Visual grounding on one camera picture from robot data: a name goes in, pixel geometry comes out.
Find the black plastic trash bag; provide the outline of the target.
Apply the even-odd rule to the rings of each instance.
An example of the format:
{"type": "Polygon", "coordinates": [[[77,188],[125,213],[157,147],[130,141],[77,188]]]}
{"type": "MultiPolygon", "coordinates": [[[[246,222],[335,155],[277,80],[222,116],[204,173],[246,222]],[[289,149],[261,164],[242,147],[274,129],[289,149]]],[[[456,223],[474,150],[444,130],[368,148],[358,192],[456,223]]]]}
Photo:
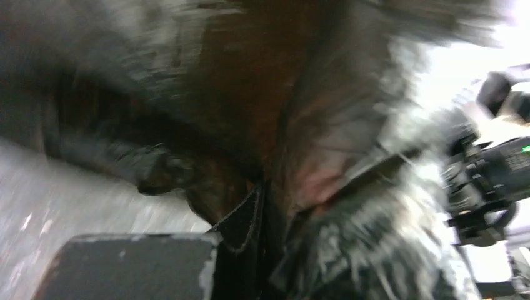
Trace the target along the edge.
{"type": "Polygon", "coordinates": [[[177,192],[268,182],[282,299],[480,299],[446,235],[466,58],[512,1],[2,1],[1,136],[177,192]]]}

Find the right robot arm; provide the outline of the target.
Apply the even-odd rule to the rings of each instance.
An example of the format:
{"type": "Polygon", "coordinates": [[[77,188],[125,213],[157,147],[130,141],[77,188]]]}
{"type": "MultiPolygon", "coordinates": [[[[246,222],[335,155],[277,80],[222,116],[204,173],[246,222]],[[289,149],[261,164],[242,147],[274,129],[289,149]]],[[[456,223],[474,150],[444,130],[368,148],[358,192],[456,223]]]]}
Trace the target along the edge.
{"type": "Polygon", "coordinates": [[[452,147],[446,224],[484,298],[529,299],[529,137],[473,141],[452,147]]]}

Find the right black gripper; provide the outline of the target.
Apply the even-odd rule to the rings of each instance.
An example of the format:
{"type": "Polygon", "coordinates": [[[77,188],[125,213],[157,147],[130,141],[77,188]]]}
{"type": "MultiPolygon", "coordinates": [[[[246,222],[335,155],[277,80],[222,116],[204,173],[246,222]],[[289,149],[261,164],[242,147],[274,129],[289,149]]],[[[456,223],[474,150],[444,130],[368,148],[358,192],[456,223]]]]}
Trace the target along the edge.
{"type": "Polygon", "coordinates": [[[529,197],[529,137],[494,147],[458,141],[444,176],[458,244],[488,247],[506,238],[517,202],[529,197]]]}

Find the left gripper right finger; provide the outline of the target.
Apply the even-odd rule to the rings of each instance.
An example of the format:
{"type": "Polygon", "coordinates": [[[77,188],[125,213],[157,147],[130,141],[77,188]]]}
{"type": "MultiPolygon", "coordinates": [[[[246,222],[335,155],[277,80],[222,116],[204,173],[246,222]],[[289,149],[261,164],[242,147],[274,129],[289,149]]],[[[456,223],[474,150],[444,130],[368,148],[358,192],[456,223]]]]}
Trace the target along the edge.
{"type": "Polygon", "coordinates": [[[209,231],[219,233],[212,299],[282,299],[269,282],[275,263],[266,227],[268,182],[258,182],[244,200],[209,231]]]}

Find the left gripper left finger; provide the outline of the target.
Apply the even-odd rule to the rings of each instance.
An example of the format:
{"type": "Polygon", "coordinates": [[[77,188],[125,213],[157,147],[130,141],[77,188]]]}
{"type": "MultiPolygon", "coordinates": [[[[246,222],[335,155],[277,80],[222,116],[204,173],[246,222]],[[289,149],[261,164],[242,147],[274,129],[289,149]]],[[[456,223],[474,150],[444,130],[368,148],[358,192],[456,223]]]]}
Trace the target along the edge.
{"type": "Polygon", "coordinates": [[[34,299],[210,299],[216,233],[93,234],[70,239],[34,299]]]}

